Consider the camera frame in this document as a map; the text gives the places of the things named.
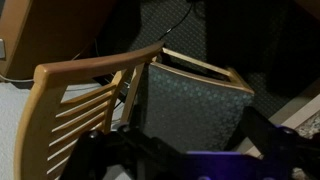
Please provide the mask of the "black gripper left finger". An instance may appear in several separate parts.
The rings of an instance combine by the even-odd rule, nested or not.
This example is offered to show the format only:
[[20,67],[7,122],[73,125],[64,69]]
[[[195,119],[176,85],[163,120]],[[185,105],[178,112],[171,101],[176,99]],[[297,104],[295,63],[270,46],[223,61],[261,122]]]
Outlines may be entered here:
[[76,142],[59,180],[103,180],[119,166],[132,180],[186,180],[182,155],[159,138],[137,128],[85,131]]

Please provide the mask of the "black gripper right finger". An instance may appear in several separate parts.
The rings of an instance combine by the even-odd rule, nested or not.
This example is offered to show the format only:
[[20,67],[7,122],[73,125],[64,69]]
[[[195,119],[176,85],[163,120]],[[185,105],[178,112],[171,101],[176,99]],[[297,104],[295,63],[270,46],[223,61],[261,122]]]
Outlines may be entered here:
[[261,177],[291,180],[293,169],[300,168],[314,180],[320,179],[319,135],[304,138],[292,128],[271,123],[251,106],[243,109],[239,126],[263,156]]

